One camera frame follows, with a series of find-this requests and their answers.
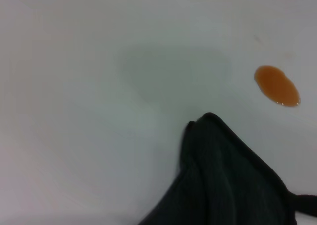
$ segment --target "dark gray towel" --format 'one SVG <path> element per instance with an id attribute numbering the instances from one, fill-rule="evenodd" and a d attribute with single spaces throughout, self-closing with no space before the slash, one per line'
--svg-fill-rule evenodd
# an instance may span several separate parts
<path id="1" fill-rule="evenodd" d="M 277 174 L 216 115 L 184 132 L 180 174 L 139 225 L 295 225 L 317 216 L 317 198 L 290 193 Z"/>

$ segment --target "white surface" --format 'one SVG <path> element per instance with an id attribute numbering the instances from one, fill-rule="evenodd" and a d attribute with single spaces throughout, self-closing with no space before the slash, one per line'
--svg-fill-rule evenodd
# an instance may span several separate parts
<path id="1" fill-rule="evenodd" d="M 316 8 L 0 0 L 0 220 L 134 224 L 173 181 L 183 127 L 206 112 L 291 191 L 317 194 Z M 253 74 L 264 64 L 294 81 L 299 107 L 260 93 Z"/>

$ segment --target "liquid drop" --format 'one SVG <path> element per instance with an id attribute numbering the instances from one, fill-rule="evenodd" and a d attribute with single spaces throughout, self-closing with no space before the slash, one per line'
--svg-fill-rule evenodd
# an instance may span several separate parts
<path id="1" fill-rule="evenodd" d="M 259 67 L 254 74 L 254 80 L 262 93 L 278 104 L 295 107 L 301 102 L 293 82 L 286 77 L 283 71 L 276 67 Z"/>

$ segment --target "black fabric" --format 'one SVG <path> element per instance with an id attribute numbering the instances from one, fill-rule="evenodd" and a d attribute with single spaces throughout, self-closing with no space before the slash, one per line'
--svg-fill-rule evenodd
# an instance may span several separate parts
<path id="1" fill-rule="evenodd" d="M 216 115 L 190 122 L 180 174 L 139 225 L 296 225 L 317 216 L 317 197 L 290 193 L 277 174 Z"/>

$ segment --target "orange liquid spill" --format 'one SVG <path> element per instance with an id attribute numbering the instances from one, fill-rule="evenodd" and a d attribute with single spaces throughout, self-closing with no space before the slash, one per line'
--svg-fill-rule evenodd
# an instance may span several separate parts
<path id="1" fill-rule="evenodd" d="M 254 74 L 254 80 L 260 90 L 268 98 L 278 104 L 288 107 L 298 106 L 300 95 L 283 71 L 273 66 L 261 66 Z"/>

